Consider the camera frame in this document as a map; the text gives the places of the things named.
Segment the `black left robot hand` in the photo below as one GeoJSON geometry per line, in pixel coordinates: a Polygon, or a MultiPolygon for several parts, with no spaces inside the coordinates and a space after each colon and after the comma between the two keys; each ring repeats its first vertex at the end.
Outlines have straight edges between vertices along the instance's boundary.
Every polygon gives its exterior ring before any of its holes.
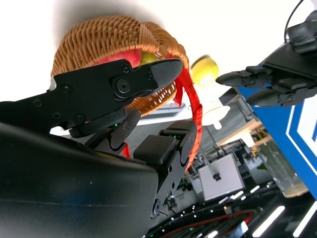
{"type": "Polygon", "coordinates": [[[256,107],[293,106],[317,94],[317,15],[286,30],[289,40],[258,66],[216,79],[230,87],[257,88],[247,97],[256,107]]]}

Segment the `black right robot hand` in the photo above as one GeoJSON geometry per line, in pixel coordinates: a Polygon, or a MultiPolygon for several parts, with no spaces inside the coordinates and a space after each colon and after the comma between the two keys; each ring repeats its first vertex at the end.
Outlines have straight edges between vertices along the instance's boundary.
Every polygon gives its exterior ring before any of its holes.
{"type": "Polygon", "coordinates": [[[0,105],[3,238],[140,238],[189,163],[198,135],[180,120],[122,156],[140,111],[173,82],[180,59],[121,59],[54,75],[40,95],[0,105]]]}

